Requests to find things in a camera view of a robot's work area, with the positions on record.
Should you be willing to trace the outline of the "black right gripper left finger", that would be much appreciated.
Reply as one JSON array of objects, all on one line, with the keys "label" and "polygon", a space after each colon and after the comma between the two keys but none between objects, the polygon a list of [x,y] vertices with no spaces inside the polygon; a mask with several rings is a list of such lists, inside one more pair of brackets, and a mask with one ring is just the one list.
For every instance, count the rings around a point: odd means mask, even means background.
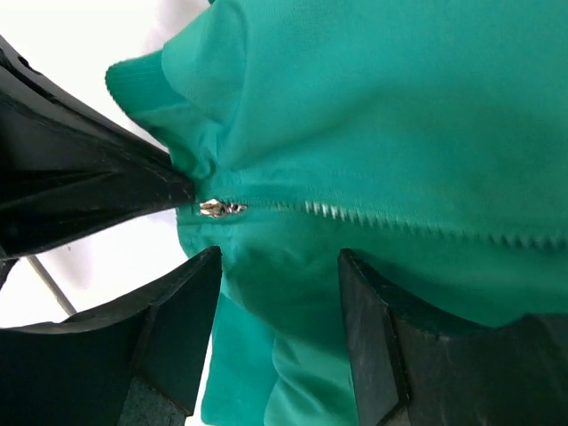
[{"label": "black right gripper left finger", "polygon": [[221,252],[60,322],[1,332],[4,425],[182,425],[193,415]]}]

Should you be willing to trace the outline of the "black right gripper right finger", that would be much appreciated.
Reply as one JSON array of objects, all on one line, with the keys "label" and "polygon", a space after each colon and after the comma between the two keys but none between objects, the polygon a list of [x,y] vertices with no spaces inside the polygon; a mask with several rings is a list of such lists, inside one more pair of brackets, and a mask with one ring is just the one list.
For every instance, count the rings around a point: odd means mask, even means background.
[{"label": "black right gripper right finger", "polygon": [[337,263],[360,424],[566,424],[565,315],[485,327],[412,295],[349,249]]}]

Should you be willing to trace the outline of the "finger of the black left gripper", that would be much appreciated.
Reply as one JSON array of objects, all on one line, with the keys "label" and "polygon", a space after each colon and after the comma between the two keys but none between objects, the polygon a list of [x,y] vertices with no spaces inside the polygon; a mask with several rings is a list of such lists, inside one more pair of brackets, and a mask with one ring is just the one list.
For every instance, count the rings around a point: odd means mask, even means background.
[{"label": "finger of the black left gripper", "polygon": [[169,156],[35,71],[1,41],[1,169],[134,174],[184,186]]},{"label": "finger of the black left gripper", "polygon": [[34,255],[194,201],[175,170],[19,171],[1,176],[1,258]]}]

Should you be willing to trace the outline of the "green zip-up jacket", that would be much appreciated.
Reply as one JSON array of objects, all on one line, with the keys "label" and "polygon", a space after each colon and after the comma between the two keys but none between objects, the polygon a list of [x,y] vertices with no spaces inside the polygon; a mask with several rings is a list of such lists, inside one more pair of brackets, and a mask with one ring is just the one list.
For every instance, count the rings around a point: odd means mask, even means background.
[{"label": "green zip-up jacket", "polygon": [[112,65],[222,252],[208,425],[354,425],[337,257],[486,326],[567,310],[564,1],[213,1]]}]

